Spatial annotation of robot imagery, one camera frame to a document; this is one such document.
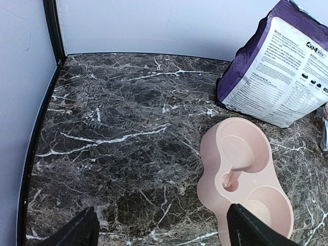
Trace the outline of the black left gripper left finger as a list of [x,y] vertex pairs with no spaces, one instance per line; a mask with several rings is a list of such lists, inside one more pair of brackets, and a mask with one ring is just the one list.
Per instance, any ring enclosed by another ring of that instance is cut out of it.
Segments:
[[38,246],[97,246],[99,221],[94,207],[87,207]]

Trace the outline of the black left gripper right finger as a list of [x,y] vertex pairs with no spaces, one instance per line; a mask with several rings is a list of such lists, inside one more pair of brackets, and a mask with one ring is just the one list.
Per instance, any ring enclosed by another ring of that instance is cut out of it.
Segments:
[[241,204],[232,204],[227,212],[232,246],[299,246],[275,232]]

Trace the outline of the purple white pet food bag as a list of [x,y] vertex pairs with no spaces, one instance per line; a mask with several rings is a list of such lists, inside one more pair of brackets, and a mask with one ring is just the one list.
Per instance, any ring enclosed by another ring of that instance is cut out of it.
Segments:
[[327,27],[279,1],[216,83],[226,109],[286,128],[327,103]]

